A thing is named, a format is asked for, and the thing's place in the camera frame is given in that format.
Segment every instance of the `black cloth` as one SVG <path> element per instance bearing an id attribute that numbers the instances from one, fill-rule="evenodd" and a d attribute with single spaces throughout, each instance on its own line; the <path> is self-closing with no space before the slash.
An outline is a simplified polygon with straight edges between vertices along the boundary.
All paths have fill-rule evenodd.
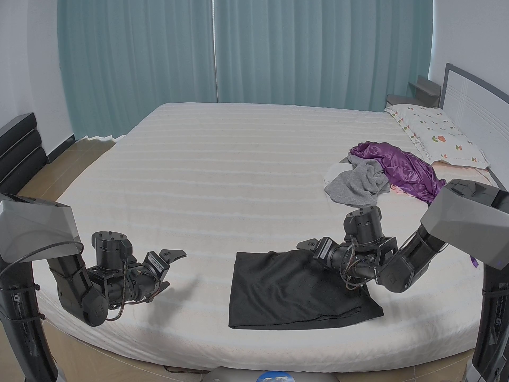
<path id="1" fill-rule="evenodd" d="M 347 290 L 308 251 L 237 253 L 230 328 L 339 328 L 381 316 L 367 287 Z"/>

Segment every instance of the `gray garment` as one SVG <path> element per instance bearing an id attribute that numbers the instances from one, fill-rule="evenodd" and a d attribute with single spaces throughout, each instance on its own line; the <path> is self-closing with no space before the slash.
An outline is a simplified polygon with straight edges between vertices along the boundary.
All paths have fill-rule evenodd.
<path id="1" fill-rule="evenodd" d="M 344 171 L 325 187 L 330 199 L 339 204 L 366 207 L 377 204 L 378 194 L 390 191 L 389 179 L 380 163 L 348 154 L 352 171 Z"/>

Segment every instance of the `floor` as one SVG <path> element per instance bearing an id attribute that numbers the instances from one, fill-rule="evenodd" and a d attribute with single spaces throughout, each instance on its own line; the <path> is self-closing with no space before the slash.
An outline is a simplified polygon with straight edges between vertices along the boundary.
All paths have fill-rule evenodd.
<path id="1" fill-rule="evenodd" d="M 83 139 L 73 144 L 53 163 L 46 165 L 19 195 L 56 201 L 66 188 L 92 162 L 115 144 L 114 141 Z M 166 370 L 161 365 L 131 360 L 93 347 L 71 337 L 50 323 L 44 329 L 51 352 L 63 368 L 68 382 L 199 382 L 205 372 L 179 368 Z M 341 382 L 459 382 L 473 350 L 427 364 L 391 371 L 338 373 Z M 0 328 L 0 369 L 2 380 L 22 381 L 23 376 Z"/>

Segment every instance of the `blue logo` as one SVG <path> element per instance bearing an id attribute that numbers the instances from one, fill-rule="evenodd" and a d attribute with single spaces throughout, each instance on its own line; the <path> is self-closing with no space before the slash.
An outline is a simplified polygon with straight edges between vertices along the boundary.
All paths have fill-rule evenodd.
<path id="1" fill-rule="evenodd" d="M 256 382 L 295 382 L 295 379 L 286 372 L 270 371 L 260 375 Z"/>

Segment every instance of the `floral pillow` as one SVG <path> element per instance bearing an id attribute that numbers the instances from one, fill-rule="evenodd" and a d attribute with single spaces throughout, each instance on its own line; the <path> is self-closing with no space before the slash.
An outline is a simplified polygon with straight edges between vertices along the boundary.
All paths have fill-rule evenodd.
<path id="1" fill-rule="evenodd" d="M 487 168 L 482 151 L 435 107 L 393 105 L 385 109 L 406 131 L 423 159 L 431 164 L 443 161 L 454 166 Z"/>

